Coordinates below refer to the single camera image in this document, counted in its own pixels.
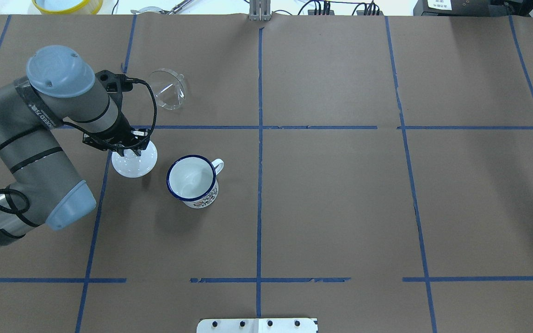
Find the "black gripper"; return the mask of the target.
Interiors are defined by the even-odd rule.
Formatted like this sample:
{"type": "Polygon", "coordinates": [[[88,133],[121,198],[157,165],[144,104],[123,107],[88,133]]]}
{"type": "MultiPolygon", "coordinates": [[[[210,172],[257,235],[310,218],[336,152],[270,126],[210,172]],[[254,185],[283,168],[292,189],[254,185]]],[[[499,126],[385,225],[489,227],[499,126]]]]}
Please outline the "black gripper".
{"type": "Polygon", "coordinates": [[[118,135],[108,139],[100,137],[92,138],[83,134],[82,143],[101,151],[116,152],[120,157],[125,157],[128,150],[132,150],[136,156],[141,156],[150,142],[151,130],[144,128],[130,128],[127,131],[119,131],[118,135]]]}

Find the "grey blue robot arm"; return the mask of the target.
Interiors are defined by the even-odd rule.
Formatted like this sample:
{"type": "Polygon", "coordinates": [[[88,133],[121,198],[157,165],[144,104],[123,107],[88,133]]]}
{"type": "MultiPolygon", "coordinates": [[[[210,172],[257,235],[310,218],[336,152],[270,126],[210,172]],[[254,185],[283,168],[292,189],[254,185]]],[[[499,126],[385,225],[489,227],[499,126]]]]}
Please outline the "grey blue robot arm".
{"type": "Polygon", "coordinates": [[[123,93],[139,78],[95,73],[70,47],[50,45],[28,59],[26,74],[0,88],[0,248],[42,225],[61,230],[97,206],[87,182],[52,134],[68,126],[83,143],[119,155],[141,155],[150,129],[132,127],[123,93]]]}

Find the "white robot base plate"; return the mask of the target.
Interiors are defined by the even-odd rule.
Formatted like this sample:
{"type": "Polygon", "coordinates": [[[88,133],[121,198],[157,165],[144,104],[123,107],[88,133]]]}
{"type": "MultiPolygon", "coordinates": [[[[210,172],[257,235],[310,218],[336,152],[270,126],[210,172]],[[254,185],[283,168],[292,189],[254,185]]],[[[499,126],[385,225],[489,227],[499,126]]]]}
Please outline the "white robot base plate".
{"type": "Polygon", "coordinates": [[[317,333],[312,318],[235,318],[199,321],[197,333],[317,333]]]}

